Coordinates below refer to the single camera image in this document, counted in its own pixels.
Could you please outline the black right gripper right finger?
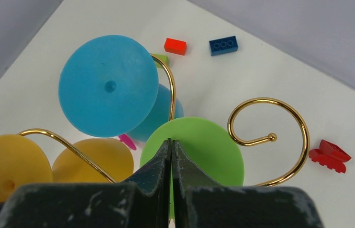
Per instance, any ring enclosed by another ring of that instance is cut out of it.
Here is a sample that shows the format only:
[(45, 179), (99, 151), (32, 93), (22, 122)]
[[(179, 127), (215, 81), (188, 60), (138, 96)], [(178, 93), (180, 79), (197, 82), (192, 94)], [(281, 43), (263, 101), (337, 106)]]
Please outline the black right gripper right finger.
[(225, 187), (172, 142), (175, 225), (178, 228), (322, 228), (312, 199), (294, 187)]

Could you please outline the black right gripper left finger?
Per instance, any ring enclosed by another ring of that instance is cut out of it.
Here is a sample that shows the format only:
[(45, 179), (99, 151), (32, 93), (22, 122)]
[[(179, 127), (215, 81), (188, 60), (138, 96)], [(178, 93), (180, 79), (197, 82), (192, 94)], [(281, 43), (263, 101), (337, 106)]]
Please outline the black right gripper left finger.
[(166, 228), (172, 140), (125, 181), (30, 184), (0, 212), (0, 228)]

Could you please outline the blue plastic wine glass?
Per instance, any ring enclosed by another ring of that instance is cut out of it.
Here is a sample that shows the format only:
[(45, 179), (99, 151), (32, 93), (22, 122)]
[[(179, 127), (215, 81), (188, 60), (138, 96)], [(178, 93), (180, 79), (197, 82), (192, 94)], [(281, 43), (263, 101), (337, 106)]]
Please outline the blue plastic wine glass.
[(126, 134), (145, 142), (183, 117), (169, 67), (121, 35), (97, 37), (74, 51), (60, 74), (58, 100), (67, 120), (94, 137)]

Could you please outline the pink plastic wine glass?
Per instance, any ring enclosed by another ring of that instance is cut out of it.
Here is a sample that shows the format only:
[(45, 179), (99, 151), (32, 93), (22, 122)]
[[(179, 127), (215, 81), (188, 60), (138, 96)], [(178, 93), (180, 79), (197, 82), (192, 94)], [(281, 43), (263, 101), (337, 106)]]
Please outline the pink plastic wine glass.
[(133, 142), (133, 140), (128, 135), (122, 134), (122, 135), (119, 135), (118, 138), (119, 138), (119, 141), (124, 143), (131, 150), (133, 150), (133, 151), (137, 150), (137, 147), (136, 147), (135, 143)]

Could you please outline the yellow plastic wine glass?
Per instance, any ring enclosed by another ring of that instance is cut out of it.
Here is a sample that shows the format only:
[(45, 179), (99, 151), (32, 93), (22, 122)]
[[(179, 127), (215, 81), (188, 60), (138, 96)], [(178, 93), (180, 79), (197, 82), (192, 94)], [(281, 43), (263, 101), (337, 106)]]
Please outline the yellow plastic wine glass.
[[(132, 175), (133, 156), (114, 138), (81, 140), (74, 146), (109, 173), (117, 182)], [(65, 149), (50, 165), (45, 153), (32, 140), (15, 134), (0, 136), (0, 202), (29, 183), (106, 182), (94, 168)]]

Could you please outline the green plastic wine glass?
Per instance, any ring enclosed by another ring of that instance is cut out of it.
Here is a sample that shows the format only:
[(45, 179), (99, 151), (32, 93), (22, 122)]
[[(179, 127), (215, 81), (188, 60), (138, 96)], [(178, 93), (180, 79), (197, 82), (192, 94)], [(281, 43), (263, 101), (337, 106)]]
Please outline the green plastic wine glass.
[(179, 140), (188, 157), (224, 186), (242, 186), (244, 161), (227, 131), (208, 119), (180, 117), (157, 128), (147, 140), (140, 166), (150, 161), (166, 139)]

